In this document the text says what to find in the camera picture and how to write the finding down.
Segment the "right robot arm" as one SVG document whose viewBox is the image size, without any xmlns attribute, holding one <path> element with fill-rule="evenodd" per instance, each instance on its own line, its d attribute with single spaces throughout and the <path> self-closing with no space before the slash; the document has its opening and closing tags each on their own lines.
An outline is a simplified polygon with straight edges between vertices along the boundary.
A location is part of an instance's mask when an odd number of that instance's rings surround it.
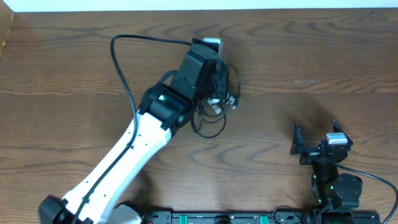
<svg viewBox="0 0 398 224">
<path fill-rule="evenodd" d="M 291 155 L 300 156 L 299 164 L 312 166 L 312 192 L 319 206 L 303 212 L 302 223 L 354 223 L 353 210 L 359 207 L 363 181 L 352 174 L 338 172 L 348 157 L 352 140 L 334 121 L 333 131 L 316 147 L 305 146 L 301 128 L 294 125 Z"/>
</svg>

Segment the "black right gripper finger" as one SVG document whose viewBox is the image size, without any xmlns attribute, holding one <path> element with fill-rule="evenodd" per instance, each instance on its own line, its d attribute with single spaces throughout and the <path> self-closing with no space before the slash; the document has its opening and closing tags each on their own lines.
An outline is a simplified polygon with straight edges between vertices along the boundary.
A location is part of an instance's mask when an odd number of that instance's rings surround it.
<svg viewBox="0 0 398 224">
<path fill-rule="evenodd" d="M 339 125 L 339 123 L 337 122 L 337 120 L 333 121 L 333 132 L 334 133 L 344 133 L 346 135 L 346 137 L 348 138 L 348 146 L 352 146 L 353 145 L 353 141 L 348 137 L 348 135 L 343 131 L 342 127 Z"/>
<path fill-rule="evenodd" d="M 299 155 L 304 151 L 304 140 L 302 137 L 301 129 L 299 124 L 294 125 L 294 138 L 290 148 L 290 155 Z"/>
</svg>

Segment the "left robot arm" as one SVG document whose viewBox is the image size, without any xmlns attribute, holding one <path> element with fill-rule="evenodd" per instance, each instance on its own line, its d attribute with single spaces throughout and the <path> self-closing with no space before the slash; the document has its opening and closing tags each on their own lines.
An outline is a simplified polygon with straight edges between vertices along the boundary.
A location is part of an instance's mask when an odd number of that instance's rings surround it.
<svg viewBox="0 0 398 224">
<path fill-rule="evenodd" d="M 94 170 L 63 198 L 49 195 L 40 204 L 40 222 L 140 223 L 138 212 L 117 202 L 147 161 L 193 119 L 199 102 L 227 98 L 221 50 L 220 39 L 194 40 L 180 68 L 144 93 L 127 130 Z"/>
</svg>

